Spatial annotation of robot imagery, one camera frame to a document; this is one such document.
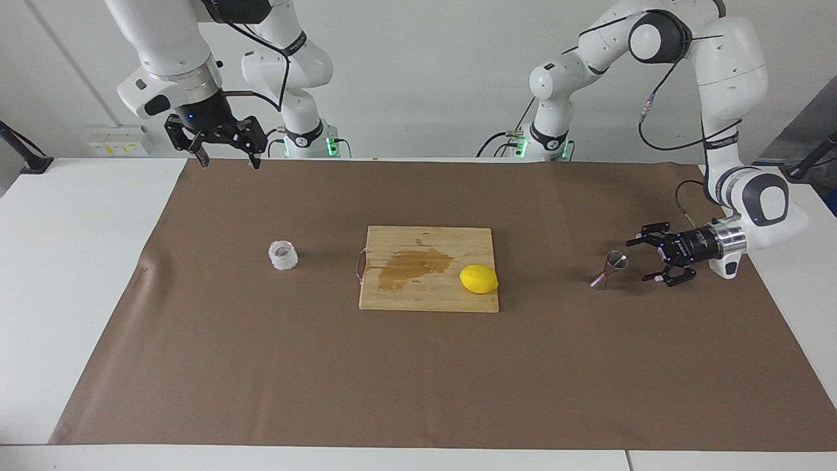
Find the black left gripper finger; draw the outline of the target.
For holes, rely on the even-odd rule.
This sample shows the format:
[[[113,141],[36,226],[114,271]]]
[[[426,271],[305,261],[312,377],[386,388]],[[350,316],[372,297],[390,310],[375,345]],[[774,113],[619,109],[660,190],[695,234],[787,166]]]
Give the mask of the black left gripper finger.
[[[643,243],[656,248],[669,247],[674,240],[670,227],[672,226],[669,222],[646,224],[633,239],[626,241],[626,247],[634,247]]]
[[[696,271],[691,265],[691,263],[666,264],[661,271],[642,275],[642,281],[654,281],[663,283],[667,287],[676,287],[696,277]]]

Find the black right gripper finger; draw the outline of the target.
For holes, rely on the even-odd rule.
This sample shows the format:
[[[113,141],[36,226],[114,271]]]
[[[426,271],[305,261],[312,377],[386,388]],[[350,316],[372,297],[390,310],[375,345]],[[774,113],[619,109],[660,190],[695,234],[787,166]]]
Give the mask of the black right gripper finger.
[[[267,150],[268,137],[256,116],[248,116],[236,122],[236,149],[247,154],[251,166],[258,170],[262,164],[262,154]]]
[[[196,158],[201,167],[206,169],[210,164],[210,157],[207,155],[203,144],[206,141],[206,133],[204,131],[197,131],[194,136],[189,137],[186,134],[188,128],[177,115],[168,115],[164,124],[165,132],[171,141],[171,145],[177,150],[188,152],[192,157]]]

